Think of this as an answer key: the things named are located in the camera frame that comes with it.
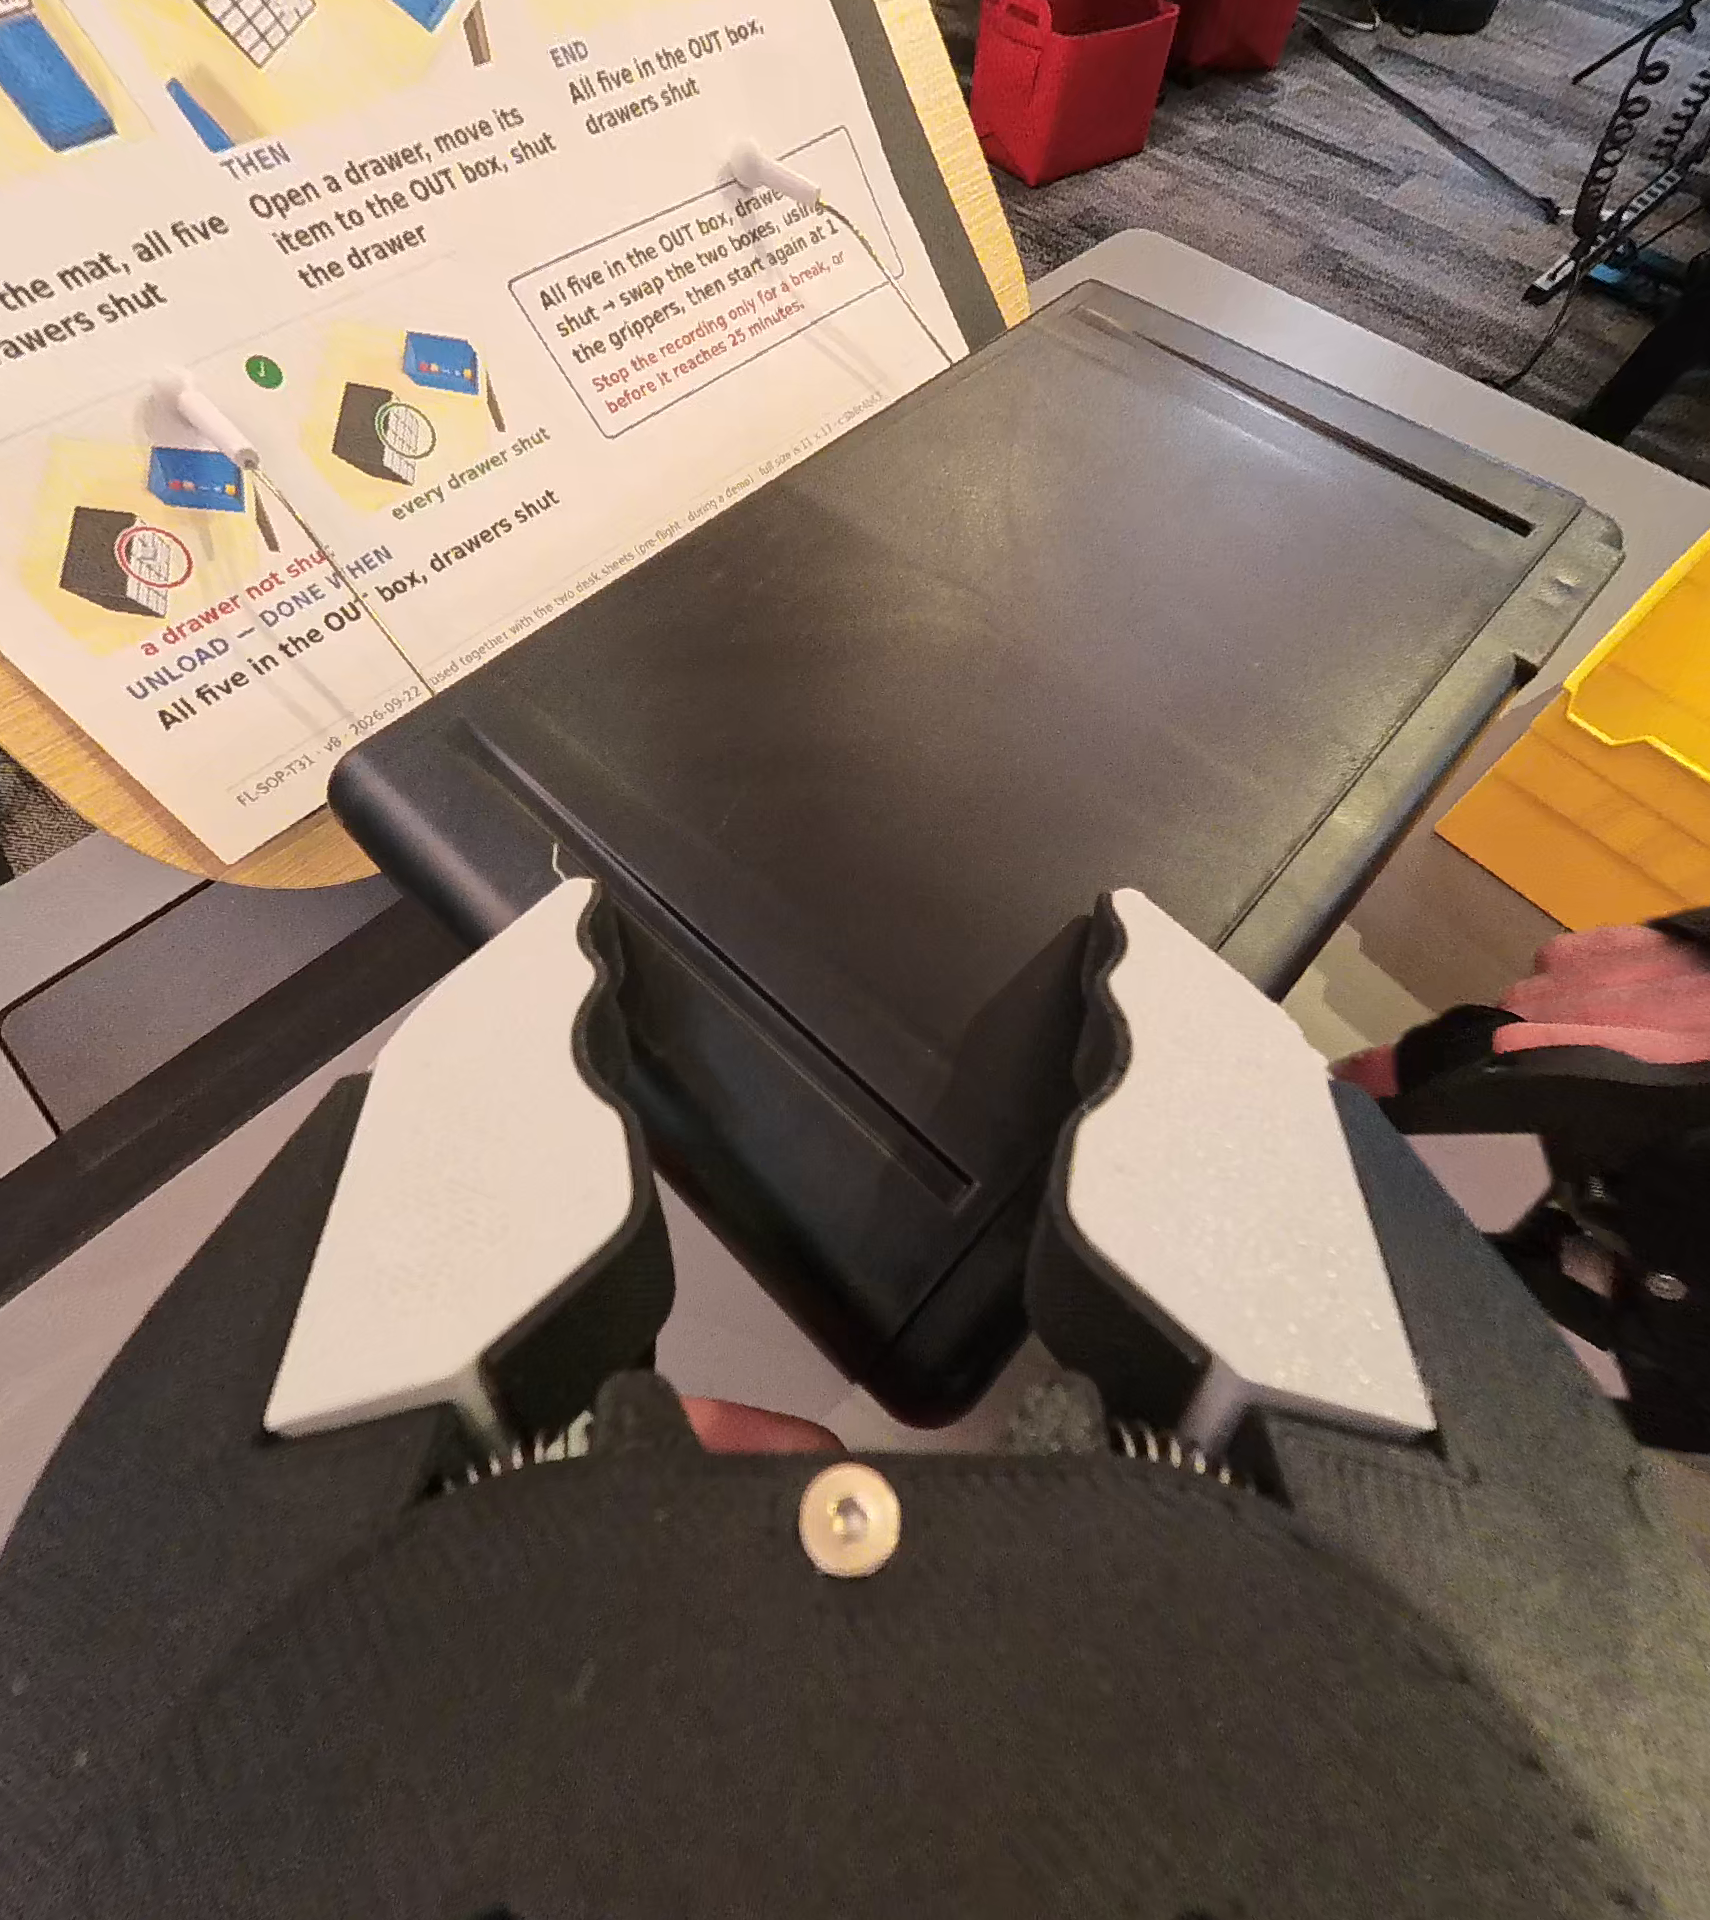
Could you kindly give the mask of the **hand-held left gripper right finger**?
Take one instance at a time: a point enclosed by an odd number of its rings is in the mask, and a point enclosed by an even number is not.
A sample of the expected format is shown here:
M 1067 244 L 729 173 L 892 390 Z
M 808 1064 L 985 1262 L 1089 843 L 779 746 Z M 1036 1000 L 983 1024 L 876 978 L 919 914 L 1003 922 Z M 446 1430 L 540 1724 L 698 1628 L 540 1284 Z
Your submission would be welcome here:
M 1177 1449 L 1257 1414 L 1435 1433 L 1323 1061 L 1137 888 L 1089 916 L 1074 1090 L 1025 1312 L 1108 1423 Z

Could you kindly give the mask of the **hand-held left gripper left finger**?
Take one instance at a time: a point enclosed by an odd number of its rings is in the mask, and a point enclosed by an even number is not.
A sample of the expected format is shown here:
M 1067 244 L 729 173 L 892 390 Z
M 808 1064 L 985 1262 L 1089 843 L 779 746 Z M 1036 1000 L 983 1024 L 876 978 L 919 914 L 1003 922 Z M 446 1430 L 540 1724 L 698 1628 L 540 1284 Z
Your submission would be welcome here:
M 625 1098 L 601 890 L 553 887 L 382 1046 L 266 1397 L 278 1439 L 421 1409 L 472 1449 L 555 1443 L 646 1371 L 668 1224 Z

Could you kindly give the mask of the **black drawer cabinet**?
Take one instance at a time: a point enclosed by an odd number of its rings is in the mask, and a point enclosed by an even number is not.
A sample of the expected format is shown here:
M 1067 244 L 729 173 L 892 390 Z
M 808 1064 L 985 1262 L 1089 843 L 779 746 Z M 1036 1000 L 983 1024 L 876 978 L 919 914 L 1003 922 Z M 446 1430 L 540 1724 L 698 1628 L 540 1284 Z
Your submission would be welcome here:
M 1533 475 L 1086 281 L 335 765 L 477 949 L 601 887 L 654 1163 L 936 1428 L 1025 1333 L 1098 898 L 1281 998 L 1615 574 Z

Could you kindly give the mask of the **person's right hand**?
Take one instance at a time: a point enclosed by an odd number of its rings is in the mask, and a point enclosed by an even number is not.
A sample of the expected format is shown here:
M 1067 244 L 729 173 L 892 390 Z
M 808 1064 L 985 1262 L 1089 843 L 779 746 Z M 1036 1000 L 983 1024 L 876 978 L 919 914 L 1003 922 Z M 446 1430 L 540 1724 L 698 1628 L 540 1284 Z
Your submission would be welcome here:
M 1453 1006 L 1329 1074 L 1390 1098 L 1425 1074 L 1532 1049 L 1710 1062 L 1710 944 L 1652 925 L 1563 933 L 1493 1003 Z

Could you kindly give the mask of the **person's left hand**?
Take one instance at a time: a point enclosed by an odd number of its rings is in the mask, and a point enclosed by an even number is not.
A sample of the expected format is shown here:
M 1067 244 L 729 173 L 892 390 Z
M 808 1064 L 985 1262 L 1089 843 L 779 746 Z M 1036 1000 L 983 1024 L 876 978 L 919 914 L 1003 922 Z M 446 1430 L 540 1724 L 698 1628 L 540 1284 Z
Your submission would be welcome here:
M 713 1457 L 834 1457 L 845 1449 L 825 1426 L 790 1412 L 713 1398 L 681 1397 L 698 1446 Z

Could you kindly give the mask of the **grey table hatch panel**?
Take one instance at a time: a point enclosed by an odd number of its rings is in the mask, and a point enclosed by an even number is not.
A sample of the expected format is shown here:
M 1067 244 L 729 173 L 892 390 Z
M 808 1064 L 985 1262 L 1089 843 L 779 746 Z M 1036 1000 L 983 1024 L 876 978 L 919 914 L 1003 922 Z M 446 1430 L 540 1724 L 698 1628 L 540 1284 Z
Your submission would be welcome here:
M 0 1136 L 21 1158 L 180 1061 L 193 1092 L 230 1071 L 292 1086 L 462 959 L 382 876 L 197 887 L 0 1004 Z

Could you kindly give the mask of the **yellow storage bin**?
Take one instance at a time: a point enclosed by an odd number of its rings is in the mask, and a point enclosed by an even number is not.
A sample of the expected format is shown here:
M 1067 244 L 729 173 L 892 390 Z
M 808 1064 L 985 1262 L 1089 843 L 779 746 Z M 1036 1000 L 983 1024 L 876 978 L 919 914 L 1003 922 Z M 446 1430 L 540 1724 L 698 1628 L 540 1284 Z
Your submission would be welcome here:
M 1710 528 L 1435 834 L 1571 933 L 1710 906 Z

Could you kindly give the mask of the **white peg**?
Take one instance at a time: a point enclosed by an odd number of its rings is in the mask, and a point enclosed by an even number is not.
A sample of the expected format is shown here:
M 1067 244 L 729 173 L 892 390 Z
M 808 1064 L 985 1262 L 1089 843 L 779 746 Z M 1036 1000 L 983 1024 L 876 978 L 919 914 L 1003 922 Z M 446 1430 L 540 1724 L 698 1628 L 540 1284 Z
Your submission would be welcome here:
M 741 138 L 729 149 L 724 177 L 749 194 L 775 194 L 804 213 L 825 213 L 820 183 L 771 157 L 754 140 Z
M 261 466 L 259 449 L 244 427 L 230 418 L 181 368 L 164 368 L 152 379 L 148 412 L 152 425 L 168 425 L 183 435 L 197 436 L 197 442 L 205 442 L 208 451 L 221 455 L 241 473 L 254 473 Z

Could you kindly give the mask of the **printed instruction sheet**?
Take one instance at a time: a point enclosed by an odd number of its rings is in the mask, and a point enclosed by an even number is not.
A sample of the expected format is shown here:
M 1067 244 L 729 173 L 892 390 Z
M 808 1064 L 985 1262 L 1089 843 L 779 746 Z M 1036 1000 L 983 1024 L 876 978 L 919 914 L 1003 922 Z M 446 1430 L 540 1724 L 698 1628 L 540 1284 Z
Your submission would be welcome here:
M 835 6 L 0 5 L 3 660 L 236 864 L 959 360 Z

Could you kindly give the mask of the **red fabric bag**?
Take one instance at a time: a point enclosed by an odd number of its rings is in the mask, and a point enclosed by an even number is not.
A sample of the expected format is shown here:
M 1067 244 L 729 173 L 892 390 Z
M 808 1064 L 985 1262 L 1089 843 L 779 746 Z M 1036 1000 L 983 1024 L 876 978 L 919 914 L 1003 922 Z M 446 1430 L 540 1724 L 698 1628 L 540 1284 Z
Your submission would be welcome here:
M 983 3 L 969 118 L 985 161 L 1027 186 L 1137 157 L 1180 8 L 1169 3 Z
M 1299 3 L 1177 3 L 1169 70 L 1182 79 L 1270 75 L 1299 19 Z

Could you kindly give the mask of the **black metal stand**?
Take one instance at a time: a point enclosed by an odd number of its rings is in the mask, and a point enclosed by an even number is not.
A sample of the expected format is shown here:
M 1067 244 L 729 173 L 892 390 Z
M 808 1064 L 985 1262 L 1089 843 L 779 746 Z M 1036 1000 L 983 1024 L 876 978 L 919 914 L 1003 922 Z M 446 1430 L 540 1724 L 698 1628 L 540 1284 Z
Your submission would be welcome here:
M 1606 79 L 1618 79 L 1618 93 L 1563 219 L 1561 253 L 1520 294 L 1532 308 L 1626 266 L 1644 228 L 1710 177 L 1710 5 L 1660 5 L 1571 81 Z

